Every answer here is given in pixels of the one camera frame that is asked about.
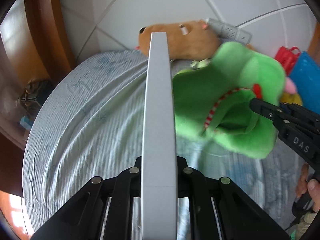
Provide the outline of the person right hand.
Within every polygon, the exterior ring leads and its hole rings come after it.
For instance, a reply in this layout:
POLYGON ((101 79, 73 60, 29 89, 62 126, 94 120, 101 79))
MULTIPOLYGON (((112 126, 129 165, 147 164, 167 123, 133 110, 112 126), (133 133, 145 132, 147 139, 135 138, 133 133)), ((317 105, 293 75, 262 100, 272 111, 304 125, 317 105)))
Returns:
POLYGON ((320 185, 315 179, 311 179, 307 182, 309 175, 309 165, 304 163, 301 168, 300 177, 296 186, 296 197, 300 198, 306 192, 309 193, 313 200, 312 209, 314 212, 318 212, 320 208, 320 185))

